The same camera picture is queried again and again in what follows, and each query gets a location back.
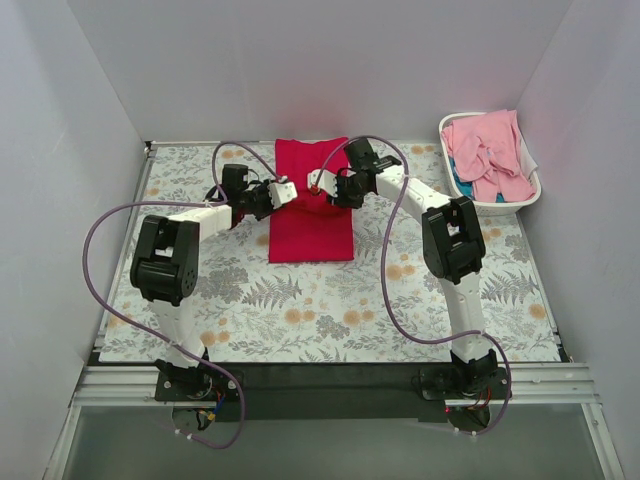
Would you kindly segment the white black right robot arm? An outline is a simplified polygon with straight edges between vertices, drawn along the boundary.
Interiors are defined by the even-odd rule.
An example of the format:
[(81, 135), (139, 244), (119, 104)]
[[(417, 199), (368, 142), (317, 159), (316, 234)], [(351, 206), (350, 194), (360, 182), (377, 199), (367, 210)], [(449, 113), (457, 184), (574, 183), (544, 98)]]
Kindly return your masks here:
[(329, 204), (348, 209), (362, 207), (366, 196), (375, 194), (391, 201), (394, 213), (404, 211), (419, 223), (423, 259), (441, 285), (451, 329), (444, 339), (451, 363), (444, 379), (433, 384), (446, 393), (489, 400), (510, 375), (504, 351), (485, 330), (479, 282), (486, 247), (474, 204), (412, 177), (399, 149), (381, 157), (372, 140), (360, 136), (340, 144), (347, 166), (334, 173), (322, 166), (308, 175), (308, 187), (326, 194)]

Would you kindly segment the red t shirt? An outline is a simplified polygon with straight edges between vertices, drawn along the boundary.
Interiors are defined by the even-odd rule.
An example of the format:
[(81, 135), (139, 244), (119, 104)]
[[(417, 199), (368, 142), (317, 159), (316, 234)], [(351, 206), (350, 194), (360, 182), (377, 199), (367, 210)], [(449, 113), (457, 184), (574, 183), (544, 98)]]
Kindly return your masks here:
[(346, 139), (306, 143), (278, 139), (275, 142), (276, 173), (296, 187), (297, 198), (270, 217), (268, 260), (272, 264), (347, 262), (354, 259), (352, 211), (332, 206), (326, 195), (312, 195), (307, 175), (328, 161), (326, 174), (346, 167), (337, 148)]

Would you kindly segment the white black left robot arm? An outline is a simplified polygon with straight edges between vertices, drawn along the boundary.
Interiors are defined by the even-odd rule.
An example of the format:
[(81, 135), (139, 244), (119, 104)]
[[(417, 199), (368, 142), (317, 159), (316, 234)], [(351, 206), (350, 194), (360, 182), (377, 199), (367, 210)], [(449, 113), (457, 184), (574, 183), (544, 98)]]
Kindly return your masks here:
[(186, 210), (173, 216), (148, 215), (143, 221), (130, 268), (130, 281), (150, 303), (160, 332), (170, 340), (165, 357), (154, 362), (163, 375), (158, 399), (214, 396), (220, 377), (176, 348), (206, 359), (207, 348), (195, 331), (192, 294), (198, 281), (200, 245), (234, 228), (246, 215), (261, 220), (274, 212), (272, 180), (251, 180), (249, 168), (223, 168), (222, 189), (229, 202), (219, 207)]

